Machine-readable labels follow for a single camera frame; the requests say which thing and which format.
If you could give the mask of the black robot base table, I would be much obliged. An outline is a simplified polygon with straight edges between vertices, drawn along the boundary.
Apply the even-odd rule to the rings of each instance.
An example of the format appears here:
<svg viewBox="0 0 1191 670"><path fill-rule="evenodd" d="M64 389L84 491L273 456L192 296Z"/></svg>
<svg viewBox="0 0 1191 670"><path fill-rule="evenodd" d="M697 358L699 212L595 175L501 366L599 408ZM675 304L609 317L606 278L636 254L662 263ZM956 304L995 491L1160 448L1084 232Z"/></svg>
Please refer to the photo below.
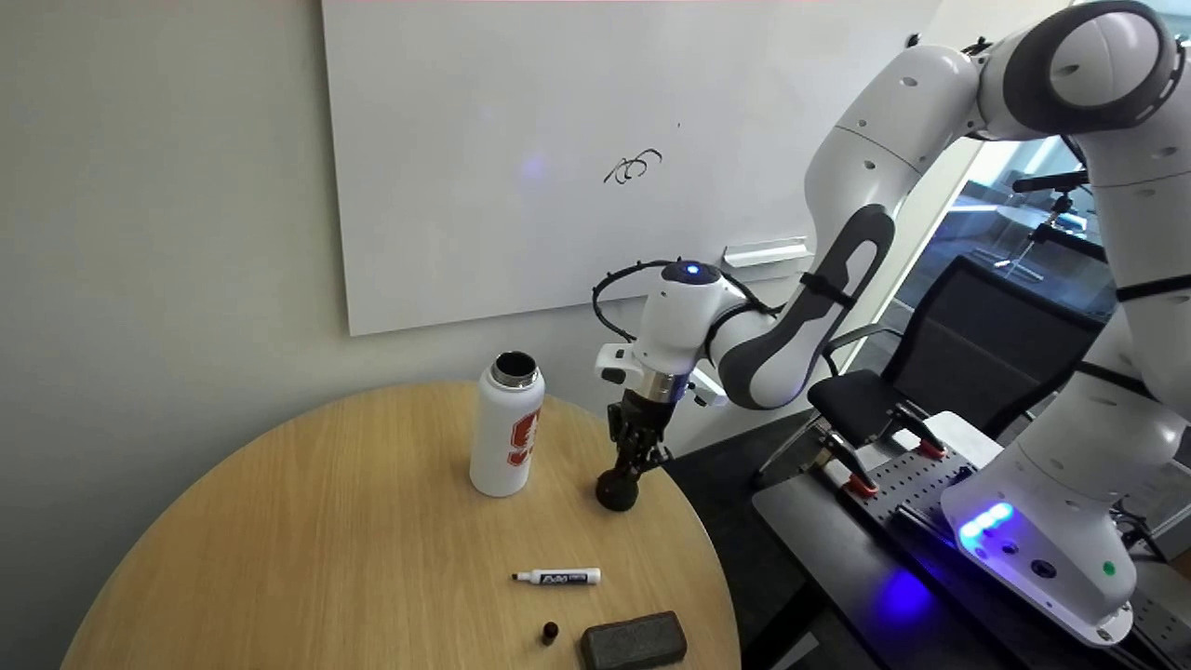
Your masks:
<svg viewBox="0 0 1191 670"><path fill-rule="evenodd" d="M877 670L1191 670L1187 626L1158 594L1136 600L1124 643L1085 649L923 523L866 523L816 456L810 438L765 456L751 509L806 573L816 610L835 610Z"/></svg>

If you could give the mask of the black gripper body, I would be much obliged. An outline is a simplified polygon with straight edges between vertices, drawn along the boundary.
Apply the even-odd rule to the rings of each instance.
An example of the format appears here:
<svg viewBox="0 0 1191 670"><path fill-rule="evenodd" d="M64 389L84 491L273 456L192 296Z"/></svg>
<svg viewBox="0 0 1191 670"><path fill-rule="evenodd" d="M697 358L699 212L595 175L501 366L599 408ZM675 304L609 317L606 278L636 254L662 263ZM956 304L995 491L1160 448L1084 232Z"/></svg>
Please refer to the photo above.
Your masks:
<svg viewBox="0 0 1191 670"><path fill-rule="evenodd" d="M625 389L617 402L606 407L609 438L629 456L648 456L662 443L671 417L671 402L651 402L636 389Z"/></svg>

